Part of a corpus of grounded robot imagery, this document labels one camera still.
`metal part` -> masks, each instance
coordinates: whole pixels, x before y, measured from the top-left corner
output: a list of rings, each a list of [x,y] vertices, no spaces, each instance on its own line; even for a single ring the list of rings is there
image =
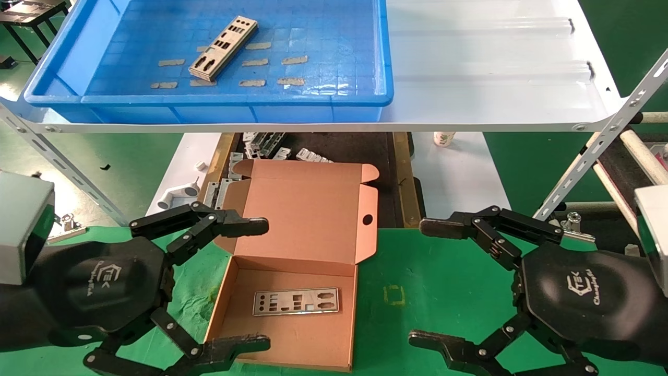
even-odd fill
[[[659,60],[627,98],[622,108],[608,120],[602,131],[592,137],[592,140],[590,140],[591,145],[581,155],[576,157],[574,163],[566,170],[566,173],[562,176],[556,187],[541,205],[540,209],[534,214],[534,218],[541,221],[546,220],[573,186],[582,179],[582,176],[594,165],[596,159],[607,149],[612,140],[619,135],[623,127],[638,113],[642,107],[638,106],[638,104],[641,102],[644,104],[666,81],[666,78],[668,78],[666,65],[668,65],[668,50],[663,52]],[[613,126],[618,126],[619,128],[612,130]]]
[[[271,42],[270,41],[246,44],[246,50],[267,50],[269,48],[271,48]]]
[[[242,141],[245,143],[251,142],[255,136],[257,135],[257,132],[244,132],[242,135]]]
[[[227,193],[227,187],[232,183],[232,179],[223,179],[220,181],[220,187],[218,188],[218,195],[216,196],[216,205],[213,207],[215,210],[221,210],[222,204],[225,201],[225,194]]]
[[[260,155],[262,157],[269,158],[276,148],[281,144],[283,141],[283,138],[285,137],[285,133],[283,132],[277,132],[271,135],[271,137],[262,145],[262,149],[260,150]]]
[[[309,57],[304,55],[304,56],[297,56],[295,58],[285,58],[281,60],[281,64],[284,66],[291,65],[291,64],[304,64],[305,62],[309,61]]]
[[[238,15],[192,63],[188,71],[203,80],[213,81],[257,30],[257,21]]]
[[[66,239],[74,238],[75,236],[83,235],[83,234],[86,233],[87,230],[88,229],[87,229],[86,226],[70,229],[70,230],[67,230],[63,233],[59,233],[59,234],[54,235],[54,236],[49,236],[48,239],[47,239],[47,242],[49,244],[55,244],[57,242],[61,242],[61,241],[66,240]]]
[[[596,243],[596,237],[588,233],[581,233],[576,231],[564,230],[564,238],[570,238],[575,240],[582,240],[587,243]]]
[[[243,153],[230,153],[230,161],[227,165],[227,178],[232,180],[241,180],[241,175],[232,172],[232,168],[239,162],[244,160]]]
[[[204,194],[204,200],[202,201],[206,206],[213,206],[213,200],[218,191],[218,184],[219,183],[215,181],[211,181],[206,186],[206,193]]]
[[[304,86],[306,81],[300,77],[284,77],[276,80],[276,83],[279,85]]]
[[[295,157],[297,158],[297,160],[304,162],[333,163],[333,161],[330,161],[325,157],[315,154],[314,152],[309,151],[306,148],[302,148]]]
[[[195,163],[195,169],[197,171],[204,171],[208,166],[206,165],[206,162],[204,161],[199,161]]]
[[[267,84],[267,80],[241,80],[239,86],[247,88],[261,88]]]
[[[159,67],[166,67],[166,66],[181,66],[186,62],[185,59],[173,59],[173,60],[160,60],[158,62]]]
[[[310,314],[339,311],[339,289],[258,291],[253,300],[253,316]]]
[[[290,154],[292,154],[292,150],[288,148],[279,148],[279,151],[276,152],[276,155],[274,155],[272,159],[284,161],[290,157]]]
[[[561,228],[566,231],[580,232],[580,222],[582,217],[575,211],[571,211],[566,215],[566,220],[561,221]]]

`open cardboard box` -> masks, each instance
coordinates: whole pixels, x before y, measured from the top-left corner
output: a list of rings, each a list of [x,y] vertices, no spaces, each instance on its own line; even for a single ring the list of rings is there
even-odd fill
[[[269,232],[215,243],[230,252],[206,341],[263,334],[271,349],[240,362],[350,371],[357,264],[376,251],[378,191],[373,165],[245,160],[223,203],[245,218],[265,217]],[[253,316],[255,292],[339,289],[334,313]]]

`box flap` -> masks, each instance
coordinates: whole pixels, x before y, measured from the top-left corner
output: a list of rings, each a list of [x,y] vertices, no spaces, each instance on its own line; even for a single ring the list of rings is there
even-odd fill
[[[234,209],[237,213],[239,213],[239,215],[241,215],[241,217],[244,217],[244,207],[246,206],[246,199],[248,198],[248,189],[250,186],[250,180],[235,181],[234,183],[230,183],[230,185],[227,187],[227,192],[225,193],[225,200],[223,201],[222,208]],[[218,236],[215,244],[227,252],[234,254],[236,241],[238,239],[239,238],[224,238],[222,236]]]
[[[359,163],[314,163],[302,161],[275,161],[273,159],[245,159],[232,171],[245,177],[278,180],[318,180],[323,183],[359,184],[378,179],[378,169]]]
[[[243,217],[265,217],[262,236],[218,239],[236,256],[314,260],[354,265],[375,253],[378,178],[373,165],[244,160],[233,171],[223,207]]]

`green floor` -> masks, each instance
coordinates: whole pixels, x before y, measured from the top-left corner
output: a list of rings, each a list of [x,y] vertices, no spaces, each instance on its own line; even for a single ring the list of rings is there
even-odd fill
[[[93,228],[69,242],[122,242],[128,229]],[[158,241],[165,246],[178,235]],[[523,250],[533,247],[518,243]],[[573,250],[590,250],[586,243],[564,240]],[[471,241],[427,238],[416,229],[381,229],[378,250],[359,266],[353,372],[358,376],[463,376],[447,370],[434,351],[411,347],[413,329],[466,337],[479,343],[516,311],[511,303],[512,273],[493,262]],[[183,266],[176,267],[170,314],[198,341],[204,338],[215,292],[229,256],[206,246]],[[94,345],[76,348],[42,347],[0,353],[0,375],[94,376],[81,361]],[[119,356],[155,367],[168,367],[179,350],[158,329]],[[606,361],[587,355],[604,376],[665,375],[662,368],[635,362]],[[563,364],[530,335],[523,335],[498,358],[512,372]],[[219,376],[334,376],[340,373],[235,363]]]
[[[615,82],[628,95],[657,56],[668,46],[665,14],[668,1],[614,0],[581,1]],[[62,18],[53,19],[56,26]],[[19,31],[35,54],[45,50],[28,29]],[[2,54],[28,60],[9,34],[0,30]],[[20,62],[10,70],[0,70],[0,95],[16,98],[34,68]],[[668,110],[668,85],[654,95],[643,110]],[[533,214],[547,196],[589,134],[576,133],[486,133],[487,143],[506,189],[510,204],[525,214]],[[129,217],[142,215],[168,165],[180,134],[96,134],[49,137],[78,167],[103,189]],[[99,167],[110,164],[109,171]],[[39,170],[57,179],[59,174],[12,130],[0,126],[0,168],[19,173]],[[57,189],[67,197],[58,207],[73,211],[83,223],[111,224],[65,179]],[[566,198],[567,201],[606,201],[609,196],[591,173]]]

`metal bolt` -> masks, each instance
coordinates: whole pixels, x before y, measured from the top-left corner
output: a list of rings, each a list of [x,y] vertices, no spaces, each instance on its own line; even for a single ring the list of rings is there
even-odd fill
[[[571,223],[580,223],[580,221],[582,221],[582,216],[578,214],[577,211],[571,211],[566,215],[566,218],[568,218],[568,221]]]

